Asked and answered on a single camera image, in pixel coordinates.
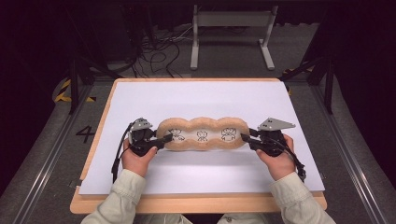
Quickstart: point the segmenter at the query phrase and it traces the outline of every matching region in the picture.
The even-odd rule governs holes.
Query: gray carpet
[[[202,31],[198,70],[190,70],[191,41],[186,39],[177,43],[180,53],[170,65],[170,71],[175,77],[179,75],[183,77],[279,77],[283,70],[296,67],[300,63],[316,29],[316,25],[275,27],[269,44],[276,66],[275,71],[268,71],[265,67],[257,43],[261,35],[260,30],[248,28],[241,34],[224,29]],[[150,63],[140,60],[141,66],[139,63],[135,65],[137,75],[170,77],[165,72],[165,66],[177,55],[177,48],[170,46],[163,52],[166,55],[165,61],[151,64],[154,71],[161,70],[153,73]],[[155,53],[145,54],[146,58],[151,58]],[[161,57],[162,55],[155,54],[153,59],[160,61]],[[117,66],[121,65],[112,64],[110,68]],[[122,75],[134,77],[134,72],[129,69]],[[305,75],[301,74],[288,81],[287,84],[291,88],[290,98],[318,169],[325,176],[323,182],[326,188],[327,212],[337,223],[386,223],[381,220],[377,222],[371,220],[346,163],[340,156],[338,145],[327,123],[329,115],[320,109],[313,88],[304,82],[304,77]],[[28,223],[79,223],[85,217],[70,212],[69,205],[75,189],[69,185],[72,181],[79,179],[93,139],[93,136],[90,136],[87,143],[84,143],[85,136],[79,136],[76,133],[87,126],[91,126],[92,132],[96,132],[111,89],[112,81],[108,77],[98,75],[97,79],[98,81],[89,92],[89,96],[96,97],[96,102],[83,103],[66,136],[62,154],[56,161],[44,190],[34,204],[32,213],[25,219]],[[54,87],[54,89],[56,93],[59,91],[59,87]],[[70,103],[56,103],[47,126],[0,200],[1,223],[12,223],[17,216],[65,121],[70,118],[69,109]],[[388,223],[396,223],[396,216],[393,212],[396,209],[395,189],[362,140],[353,118],[348,113],[338,85],[334,85],[332,109],[334,113],[332,117],[337,121],[338,131],[343,135],[347,146],[363,170],[385,219]],[[268,214],[268,216],[274,223],[281,223],[279,213]]]

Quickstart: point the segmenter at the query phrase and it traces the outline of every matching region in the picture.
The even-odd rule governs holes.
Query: human hand
[[[129,147],[128,139],[125,139],[123,142],[123,148]],[[131,149],[126,149],[126,151],[122,154],[122,168],[130,170],[137,175],[145,177],[146,172],[149,168],[149,162],[154,158],[155,154],[157,154],[158,148],[152,147],[146,155],[143,157],[139,157],[132,152]]]
[[[288,144],[290,150],[294,152],[293,139],[286,134],[283,134],[283,136],[285,137],[286,144]],[[286,151],[282,152],[277,157],[268,156],[260,149],[257,149],[256,153],[260,160],[268,166],[270,175],[275,181],[295,172],[296,168],[294,161]]]

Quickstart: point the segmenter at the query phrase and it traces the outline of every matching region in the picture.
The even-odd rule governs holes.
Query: table
[[[118,79],[113,86],[101,118],[101,121],[93,139],[92,147],[80,179],[84,180],[92,164],[92,158],[98,147],[107,113],[109,112],[111,99],[118,82],[189,82],[189,81],[261,81],[278,82],[276,78],[123,78]],[[80,195],[80,187],[77,187],[70,210],[75,214],[88,214],[97,204],[106,198],[106,195]],[[322,191],[313,192],[315,199],[325,209],[327,207]],[[136,207],[136,213],[254,213],[254,212],[277,212],[279,208],[270,193],[206,193],[206,194],[156,194],[142,195]]]

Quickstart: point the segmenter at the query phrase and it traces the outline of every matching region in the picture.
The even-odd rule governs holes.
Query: white board
[[[311,191],[324,186],[283,82],[183,81],[117,82],[96,152],[79,194],[108,194],[111,166],[123,132],[139,118],[240,118],[249,128],[268,118],[296,125],[283,130],[294,140]],[[274,182],[248,144],[238,149],[174,152],[161,149],[151,161],[144,194],[269,192]]]

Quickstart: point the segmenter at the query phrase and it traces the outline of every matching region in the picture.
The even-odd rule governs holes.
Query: gray floor
[[[170,71],[175,77],[279,77],[283,70],[298,66],[317,27],[302,24],[274,28],[269,49],[275,71],[265,67],[257,43],[262,31],[256,28],[247,28],[241,34],[226,29],[201,31],[200,61],[196,71],[190,70],[191,41],[178,42],[180,53]],[[142,65],[135,65],[138,74],[170,77],[164,68],[177,55],[177,48],[170,46],[163,52],[166,60],[152,64],[153,70],[161,70],[152,73],[149,63],[140,60]],[[163,58],[155,52],[145,55],[147,59],[154,55],[155,61]],[[134,77],[131,69],[122,75]],[[338,85],[335,83],[333,88],[333,115],[330,116],[319,100],[323,85],[310,87],[304,77],[305,74],[301,74],[286,84],[290,86],[296,114],[324,176],[327,212],[337,223],[396,223],[396,191],[364,143]],[[91,126],[92,132],[96,131],[111,86],[108,77],[98,75],[92,87],[81,87],[82,95],[96,97],[96,102],[83,103],[73,116],[68,115],[70,103],[56,103],[42,134],[0,200],[0,223],[14,220],[15,223],[79,223],[85,217],[72,214],[69,205],[75,191],[72,188],[74,181],[79,179],[93,137],[84,143],[85,136],[76,133],[86,126]],[[59,88],[54,87],[54,95]],[[52,161],[48,161],[50,155],[54,158]],[[49,163],[54,165],[53,169],[45,166]],[[34,194],[31,189],[37,186],[37,179],[43,179],[40,175],[43,170],[49,178],[44,178],[32,203],[26,205],[24,200]],[[269,216],[274,223],[281,223],[279,213]]]

